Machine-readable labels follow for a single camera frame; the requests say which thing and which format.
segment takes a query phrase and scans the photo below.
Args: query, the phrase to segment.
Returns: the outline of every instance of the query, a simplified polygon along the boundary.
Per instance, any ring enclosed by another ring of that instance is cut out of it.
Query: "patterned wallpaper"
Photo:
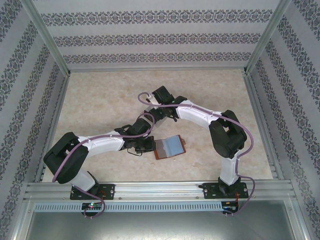
[[[65,80],[19,0],[0,0],[0,240],[38,170]]]
[[[71,70],[244,67],[279,0],[35,0]]]
[[[320,239],[320,6],[293,0],[251,73],[282,172]]]

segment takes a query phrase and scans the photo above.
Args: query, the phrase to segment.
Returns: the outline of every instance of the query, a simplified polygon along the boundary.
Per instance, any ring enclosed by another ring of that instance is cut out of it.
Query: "enclosure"
[[[319,4],[1,0],[0,239],[320,239]],[[84,219],[90,201],[52,183],[44,155],[67,132],[133,124],[138,94],[160,86],[235,112],[254,138],[239,162],[253,197],[239,215],[219,213],[223,201],[198,187],[221,171],[208,129],[167,119],[152,135],[181,135],[186,153],[83,163],[115,185],[105,213]]]

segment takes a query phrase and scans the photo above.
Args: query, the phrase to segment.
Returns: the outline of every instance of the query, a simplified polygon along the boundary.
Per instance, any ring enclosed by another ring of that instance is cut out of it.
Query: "damask pattern stripe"
[[[297,154],[297,150],[295,149],[295,145],[292,141],[292,138],[290,136],[290,132],[288,131],[287,123],[283,117],[283,113],[278,103],[276,94],[273,90],[273,87],[269,80],[269,76],[266,72],[266,69],[261,59],[258,60],[255,67],[258,71],[260,81],[262,82],[264,92],[267,96],[267,99],[270,105],[270,109],[273,113],[274,120],[277,124],[277,128],[281,135],[281,140],[283,142],[284,150],[286,151],[286,155],[293,169],[293,174],[296,177],[298,182],[298,187],[302,192],[303,202],[306,205],[306,210],[309,213],[309,218],[312,221],[313,226],[315,228],[315,234],[318,238],[320,238],[320,212],[318,211],[319,209],[316,206],[316,199],[312,196],[313,193],[310,190],[310,184],[307,181],[308,178],[305,174],[304,169],[301,167],[300,159]],[[254,81],[253,81],[253,84],[258,94],[257,87]]]
[[[313,165],[318,170],[317,174],[320,175],[320,144],[317,142],[315,132],[309,124],[308,117],[305,116],[304,108],[302,104],[300,104],[298,95],[295,93],[294,85],[291,83],[289,75],[287,74],[274,43],[269,41],[265,50],[271,60],[276,76],[279,78],[279,83],[282,86],[284,95],[291,107],[292,114],[295,117],[297,126],[302,134],[302,139],[307,146],[309,154],[311,155]]]
[[[271,9],[66,12],[41,14],[48,27],[108,24],[267,23]]]
[[[58,36],[58,47],[163,45],[163,44],[256,44],[259,33],[182,33],[96,36]]]
[[[295,6],[304,16],[304,20],[313,31],[316,39],[320,41],[320,7],[315,0],[294,0]]]
[[[22,4],[19,0],[7,0],[0,10],[0,43],[5,38],[11,25],[16,20],[18,13],[22,9]]]
[[[30,134],[25,143],[25,148],[23,150],[23,154],[21,156],[21,160],[19,161],[19,167],[17,168],[17,172],[14,175],[14,181],[12,182],[12,187],[10,188],[9,195],[7,197],[8,201],[4,204],[4,211],[1,213],[1,224],[0,224],[0,239],[6,239],[6,233],[8,232],[8,228],[11,224],[13,212],[16,209],[18,197],[21,193],[21,187],[23,186],[23,181],[25,180],[27,169],[29,167],[29,163],[32,159],[33,151],[37,142],[37,138],[40,133],[40,129],[45,119],[46,111],[57,82],[57,77],[60,72],[58,65],[55,63],[50,73],[50,77],[46,88],[44,90],[40,105],[38,107],[38,111],[36,113],[33,125],[31,127]],[[59,97],[62,90],[63,83],[59,90]],[[53,116],[55,114],[57,105],[54,107]]]
[[[36,178],[37,178],[37,173],[39,171],[39,167],[40,167],[40,163],[41,161],[43,160],[43,155],[46,154],[45,152],[45,147],[46,147],[46,144],[47,144],[47,141],[48,141],[48,137],[49,137],[49,134],[50,134],[50,129],[51,129],[51,125],[52,123],[54,122],[54,117],[55,117],[55,114],[56,114],[56,109],[57,109],[57,106],[58,106],[58,103],[59,103],[59,99],[60,99],[60,94],[62,92],[62,89],[64,87],[64,84],[65,84],[65,81],[67,80],[67,77],[64,77],[63,80],[62,80],[62,85],[60,87],[60,90],[59,90],[59,94],[58,94],[58,97],[56,99],[56,102],[54,104],[54,110],[53,110],[53,114],[51,116],[51,120],[50,120],[50,124],[49,124],[49,127],[48,127],[48,131],[46,132],[46,135],[45,135],[45,140],[43,142],[43,147],[42,147],[42,150],[41,150],[41,153],[40,153],[40,157],[38,159],[38,163],[37,163],[37,166],[36,166],[36,170],[34,172],[34,176],[33,176],[33,182],[36,181]]]
[[[38,31],[35,25],[30,21],[26,30],[23,33],[19,44],[14,50],[12,58],[10,58],[9,63],[6,66],[6,69],[3,71],[0,79],[0,112],[2,111],[2,106],[5,105],[6,99],[8,98],[13,83],[18,77],[18,73],[21,70],[23,63],[26,60],[26,57],[29,53],[31,46],[33,45]]]
[[[298,67],[303,80],[306,82],[306,86],[309,88],[309,92],[312,98],[315,100],[318,110],[320,111],[320,81],[319,73],[313,67],[313,63],[310,61],[307,52],[303,48],[297,34],[294,32],[287,18],[284,16],[278,26],[280,34],[286,43],[288,50],[291,53],[295,61],[295,65]]]
[[[25,86],[17,110],[14,112],[12,122],[9,125],[9,129],[6,131],[3,142],[0,149],[0,180],[3,178],[3,174],[6,171],[6,165],[11,157],[11,153],[16,145],[16,140],[21,131],[23,122],[29,110],[31,101],[36,92],[38,83],[40,81],[41,75],[46,66],[47,60],[49,58],[50,51],[46,45],[41,49],[41,52],[36,60],[33,71],[29,77],[29,80]]]
[[[67,64],[247,61],[251,52],[170,52],[64,55]]]
[[[261,103],[261,100],[260,100],[260,97],[259,97],[257,88],[256,88],[256,86],[255,86],[254,83],[253,83],[253,85],[254,85],[254,89],[255,89],[255,91],[256,91],[256,95],[257,95],[257,97],[258,97],[258,100],[259,100],[259,103],[260,103],[260,106],[261,106],[261,109],[262,109],[262,113],[263,113],[263,117],[264,117],[264,119],[265,119],[266,127],[267,127],[267,129],[268,129],[268,132],[269,132],[269,135],[270,135],[270,138],[271,138],[272,146],[273,146],[273,148],[274,148],[274,153],[275,153],[275,155],[276,155],[276,158],[279,160],[279,154],[278,154],[278,151],[277,151],[277,148],[276,148],[276,145],[275,145],[274,138],[273,138],[272,133],[271,133],[271,129],[270,129],[269,123],[268,123],[268,121],[267,121],[267,117],[266,117],[265,111],[263,110],[262,103]],[[279,163],[280,170],[281,170],[281,172],[282,172],[282,175],[283,175],[284,179],[287,179],[287,178],[286,178],[286,174],[285,174],[285,172],[284,172],[284,170],[283,170],[283,167],[282,167],[282,163],[281,163],[280,161],[278,161],[278,163]]]

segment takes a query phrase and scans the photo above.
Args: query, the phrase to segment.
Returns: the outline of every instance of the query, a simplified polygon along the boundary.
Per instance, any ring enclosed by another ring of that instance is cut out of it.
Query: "white arm segment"
[[[236,160],[240,152],[240,150],[237,151],[232,159],[221,157],[220,179],[229,186],[234,184],[239,178],[236,174]]]
[[[202,108],[204,110],[207,110],[209,112],[212,112],[213,114],[221,115],[220,111],[209,110],[209,109],[204,108],[202,106],[193,104],[190,100],[185,100],[185,101],[181,102],[180,104],[190,104],[190,105]],[[216,116],[211,116],[210,114],[204,113],[203,111],[200,111],[200,110],[192,108],[192,107],[186,107],[186,106],[178,106],[176,108],[176,113],[178,114],[180,119],[189,120],[195,124],[198,124],[204,128],[207,128],[207,129],[209,129],[209,125],[212,121],[216,121],[218,119],[218,117],[216,117]]]
[[[116,131],[111,131],[106,133],[106,135],[120,135]],[[91,138],[90,136],[79,136],[79,141],[82,142]],[[88,155],[86,158],[90,158],[97,154],[102,154],[110,151],[119,151],[124,145],[125,141],[123,138],[118,137],[103,137],[95,140],[91,140],[83,144],[83,146],[88,148]],[[80,169],[78,174],[68,183],[81,188],[84,191],[88,191],[95,185],[95,180],[93,177],[83,169]]]
[[[220,111],[212,111],[209,109],[206,109],[204,107],[201,107],[199,105],[193,104],[189,100],[185,100],[181,102],[181,104],[189,104],[193,106],[198,106],[204,110],[207,110],[209,112],[212,112],[214,114],[221,115]],[[212,116],[210,114],[204,113],[198,109],[195,109],[193,107],[185,107],[185,106],[178,106],[176,108],[176,112],[180,119],[186,119],[189,120],[195,124],[198,124],[206,129],[209,129],[209,125],[212,121],[218,120],[218,117]],[[224,181],[229,186],[234,184],[238,180],[238,176],[236,174],[236,159],[238,157],[238,154],[240,151],[238,151],[233,159],[230,158],[224,158],[221,157],[221,172],[220,172],[220,179]]]
[[[102,134],[102,135],[120,135],[120,133],[116,132],[116,131],[111,131],[108,132],[106,134]],[[79,136],[79,141],[82,142],[86,139],[92,138],[92,136]],[[86,142],[85,144],[83,144],[83,146],[88,148],[88,155],[86,156],[87,158],[90,158],[94,155],[97,154],[102,154],[105,152],[110,152],[110,151],[119,151],[122,146],[124,145],[125,141],[124,139],[121,137],[112,137],[112,136],[108,136],[108,137],[102,137],[102,138],[98,138],[95,140],[91,140],[89,142]]]

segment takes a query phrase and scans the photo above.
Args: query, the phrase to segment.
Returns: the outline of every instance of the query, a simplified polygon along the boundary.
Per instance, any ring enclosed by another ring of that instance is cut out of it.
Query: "wire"
[[[145,104],[145,105],[148,105],[148,106],[152,106],[152,107],[158,107],[158,108],[169,108],[169,107],[187,107],[187,108],[194,108],[194,109],[197,109],[197,110],[199,110],[199,111],[201,111],[201,112],[204,112],[204,113],[206,113],[206,114],[212,115],[212,116],[214,116],[214,117],[223,119],[223,120],[225,120],[225,121],[229,121],[229,122],[231,122],[231,123],[239,126],[240,128],[242,128],[242,129],[248,134],[248,136],[249,136],[249,138],[250,138],[250,141],[251,141],[250,147],[249,147],[246,151],[240,153],[240,154],[237,156],[236,160],[235,160],[235,173],[236,173],[236,175],[237,175],[238,177],[240,177],[240,178],[249,179],[249,180],[252,181],[252,191],[251,191],[249,197],[247,198],[247,200],[245,201],[245,203],[243,204],[243,206],[242,206],[235,214],[238,214],[239,212],[241,212],[241,211],[248,205],[248,203],[249,203],[250,199],[252,198],[252,196],[253,196],[253,194],[254,194],[254,192],[255,192],[255,189],[256,189],[256,182],[255,182],[255,180],[254,180],[252,177],[240,175],[239,172],[238,172],[239,158],[242,157],[242,156],[244,156],[244,155],[246,155],[247,153],[249,153],[249,152],[252,150],[252,148],[254,147],[254,137],[252,136],[251,132],[250,132],[245,126],[243,126],[241,123],[239,123],[239,122],[237,122],[237,121],[235,121],[235,120],[233,120],[233,119],[231,119],[231,118],[228,118],[228,117],[221,116],[221,115],[219,115],[219,114],[213,113],[213,112],[211,112],[211,111],[208,111],[208,110],[206,110],[206,109],[203,109],[203,108],[201,108],[201,107],[199,107],[199,106],[196,106],[196,105],[194,105],[194,104],[167,104],[167,105],[152,104],[152,103],[150,103],[150,102],[142,101],[141,98],[140,98],[141,95],[148,95],[148,97],[149,97],[150,94],[149,94],[148,92],[142,92],[142,93],[140,93],[140,94],[138,95],[137,98],[138,98],[139,102],[142,103],[142,104]]]
[[[128,154],[132,154],[132,155],[137,156],[137,157],[141,157],[141,156],[142,156],[142,152],[141,152],[141,154],[139,155],[139,154],[135,154],[135,153],[133,153],[133,152],[130,152],[130,151],[129,151],[129,148],[127,148],[126,151],[127,151]]]
[[[147,112],[144,112],[144,113],[140,114],[140,115],[137,117],[137,119],[140,118],[141,116],[144,116],[144,115],[151,116],[151,118],[152,118],[152,125],[151,125],[151,127],[150,127],[145,133],[142,133],[142,134],[139,134],[139,135],[111,135],[111,134],[103,134],[103,135],[99,135],[99,136],[90,137],[90,138],[88,138],[88,139],[86,139],[86,140],[78,143],[78,144],[69,152],[69,154],[65,157],[65,159],[64,159],[63,162],[61,163],[60,167],[58,168],[58,170],[55,172],[55,174],[54,174],[54,176],[53,176],[52,182],[54,183],[54,182],[57,180],[57,177],[59,176],[62,168],[65,166],[66,162],[68,161],[68,159],[70,158],[70,156],[77,150],[77,148],[79,148],[80,146],[82,146],[83,144],[85,144],[85,143],[87,143],[87,142],[89,142],[89,141],[92,141],[92,140],[95,140],[95,139],[101,139],[101,138],[108,138],[108,137],[134,139],[134,138],[143,137],[143,136],[151,133],[152,129],[154,128],[154,126],[155,126],[155,124],[156,124],[155,118],[154,118],[154,116],[152,116],[152,114],[147,113]],[[84,193],[84,194],[86,194],[86,195],[88,195],[88,196],[90,196],[90,197],[92,197],[92,198],[94,198],[94,199],[97,199],[97,200],[101,201],[101,203],[103,204],[103,209],[102,209],[102,211],[98,212],[98,213],[97,213],[96,215],[94,215],[94,216],[88,216],[88,215],[86,215],[86,212],[87,212],[87,210],[88,210],[88,208],[86,208],[86,209],[84,210],[84,212],[83,212],[83,215],[84,215],[85,218],[93,219],[93,218],[96,218],[96,217],[100,216],[101,214],[103,214],[103,213],[105,212],[105,210],[106,210],[106,203],[105,203],[105,201],[104,201],[102,198],[100,198],[100,197],[98,197],[98,196],[95,196],[95,195],[93,195],[93,194],[91,194],[91,193],[89,193],[89,192],[81,189],[81,188],[78,187],[78,186],[74,186],[74,187],[75,187],[76,189],[78,189],[80,192],[82,192],[82,193]]]

